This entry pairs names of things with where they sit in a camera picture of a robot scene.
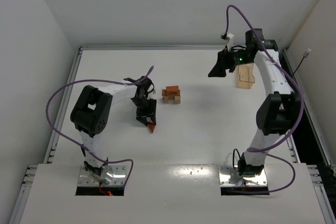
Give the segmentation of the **translucent orange plastic box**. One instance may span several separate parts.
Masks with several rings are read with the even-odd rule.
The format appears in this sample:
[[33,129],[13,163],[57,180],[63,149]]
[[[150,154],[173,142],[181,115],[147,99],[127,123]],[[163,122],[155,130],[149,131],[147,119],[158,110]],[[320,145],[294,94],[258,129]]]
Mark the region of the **translucent orange plastic box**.
[[254,64],[240,65],[237,69],[237,88],[250,89],[255,83]]

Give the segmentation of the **red-brown arch wood block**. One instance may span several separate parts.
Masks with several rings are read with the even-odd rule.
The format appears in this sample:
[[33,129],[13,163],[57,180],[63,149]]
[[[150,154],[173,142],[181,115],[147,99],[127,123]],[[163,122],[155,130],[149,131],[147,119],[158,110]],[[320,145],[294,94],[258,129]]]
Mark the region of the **red-brown arch wood block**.
[[180,95],[180,89],[179,86],[166,86],[166,95]]

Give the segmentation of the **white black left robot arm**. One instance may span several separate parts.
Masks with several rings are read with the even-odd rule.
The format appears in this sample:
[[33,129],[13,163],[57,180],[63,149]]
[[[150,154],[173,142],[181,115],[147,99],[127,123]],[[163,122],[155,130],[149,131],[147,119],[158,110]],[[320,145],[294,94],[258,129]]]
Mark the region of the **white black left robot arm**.
[[156,126],[156,99],[150,97],[154,84],[148,77],[138,80],[125,78],[124,84],[103,88],[87,85],[83,88],[70,120],[82,138],[84,167],[96,180],[106,183],[112,178],[112,167],[101,144],[101,133],[107,126],[111,107],[121,101],[131,100],[136,106],[136,120],[151,132]]

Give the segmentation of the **red-brown long wood block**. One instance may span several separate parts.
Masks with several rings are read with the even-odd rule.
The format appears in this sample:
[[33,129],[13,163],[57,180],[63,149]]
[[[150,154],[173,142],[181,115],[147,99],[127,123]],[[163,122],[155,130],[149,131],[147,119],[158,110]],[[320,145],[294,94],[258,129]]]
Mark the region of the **red-brown long wood block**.
[[175,100],[175,97],[181,97],[181,91],[179,89],[173,91],[167,91],[167,89],[162,90],[163,100]]

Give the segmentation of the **red-brown triangle wood block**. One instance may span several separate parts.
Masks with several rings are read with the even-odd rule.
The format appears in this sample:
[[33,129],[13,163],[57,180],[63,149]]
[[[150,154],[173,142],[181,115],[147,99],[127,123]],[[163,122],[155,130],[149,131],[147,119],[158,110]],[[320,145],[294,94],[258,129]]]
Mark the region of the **red-brown triangle wood block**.
[[151,123],[151,122],[148,122],[148,129],[149,129],[150,133],[153,134],[154,130],[155,130],[155,124]]

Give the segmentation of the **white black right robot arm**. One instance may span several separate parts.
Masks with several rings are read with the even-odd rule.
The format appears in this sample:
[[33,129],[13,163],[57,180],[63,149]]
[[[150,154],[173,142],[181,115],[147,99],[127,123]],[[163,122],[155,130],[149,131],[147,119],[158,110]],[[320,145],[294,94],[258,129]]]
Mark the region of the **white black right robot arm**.
[[215,66],[208,77],[224,78],[237,66],[255,64],[264,84],[266,98],[256,113],[257,132],[249,148],[238,161],[240,176],[254,177],[264,169],[268,152],[280,138],[293,129],[301,110],[301,98],[288,84],[279,62],[278,46],[263,37],[262,29],[245,33],[245,46],[226,46],[218,52]]

